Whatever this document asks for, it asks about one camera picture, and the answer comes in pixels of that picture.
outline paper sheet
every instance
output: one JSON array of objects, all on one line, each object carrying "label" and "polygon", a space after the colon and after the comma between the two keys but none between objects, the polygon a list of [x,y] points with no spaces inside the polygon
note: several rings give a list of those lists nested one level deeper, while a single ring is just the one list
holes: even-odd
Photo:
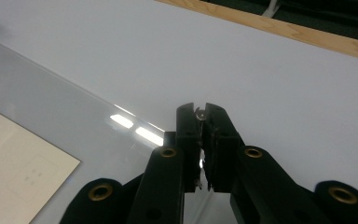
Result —
[{"label": "paper sheet", "polygon": [[78,164],[0,115],[0,223],[29,223]]}]

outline wooden edge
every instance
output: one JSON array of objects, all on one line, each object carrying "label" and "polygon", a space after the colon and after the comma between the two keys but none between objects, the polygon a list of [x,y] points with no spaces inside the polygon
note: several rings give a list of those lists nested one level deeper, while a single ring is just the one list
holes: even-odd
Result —
[{"label": "wooden edge", "polygon": [[206,15],[214,16],[226,21],[233,21],[250,26],[258,30],[267,31],[275,35],[285,36],[320,48],[358,57],[358,40],[342,35],[310,29],[308,27],[277,21],[236,9],[221,7],[200,0],[156,0],[161,3],[183,7]]}]

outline white table surface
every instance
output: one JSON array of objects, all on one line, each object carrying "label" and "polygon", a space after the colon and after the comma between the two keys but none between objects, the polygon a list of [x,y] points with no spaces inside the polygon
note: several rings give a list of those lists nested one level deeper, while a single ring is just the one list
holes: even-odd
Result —
[{"label": "white table surface", "polygon": [[[120,105],[166,131],[175,129],[179,105],[220,105],[245,143],[268,150],[299,185],[313,189],[320,181],[335,179],[358,189],[357,58],[150,0],[0,0],[0,43],[91,92],[99,105]],[[0,60],[4,67],[0,75],[10,77],[9,63],[2,55]],[[40,79],[43,72],[36,70],[25,76],[60,85],[56,77]],[[33,81],[19,85],[37,91]],[[44,88],[52,98],[60,98],[57,92],[61,91]],[[85,146],[74,143],[77,134],[92,131],[77,130],[65,140],[55,133],[65,129],[54,130],[54,125],[44,129],[47,121],[37,123],[33,116],[41,109],[30,110],[29,102],[43,100],[26,95],[30,101],[19,103],[14,89],[1,89],[1,113],[19,119],[19,124],[78,156],[84,164],[96,160],[88,157]],[[98,134],[89,138],[98,138]],[[116,146],[118,140],[112,141],[109,144]],[[129,139],[125,146],[131,144]],[[120,162],[124,158],[120,153],[124,152],[118,149],[111,156]],[[140,158],[129,163],[135,164],[136,171],[117,174],[118,179],[128,181],[144,169],[147,156]],[[109,173],[94,166],[82,169],[88,169],[83,181]],[[64,192],[79,190],[75,184],[68,185]],[[54,210],[48,203],[34,223],[60,220],[62,208],[76,193],[59,193],[66,201],[52,200],[50,204],[60,201],[61,207]],[[188,215],[185,223],[234,220],[227,197],[214,195],[210,200],[203,212]]]}]

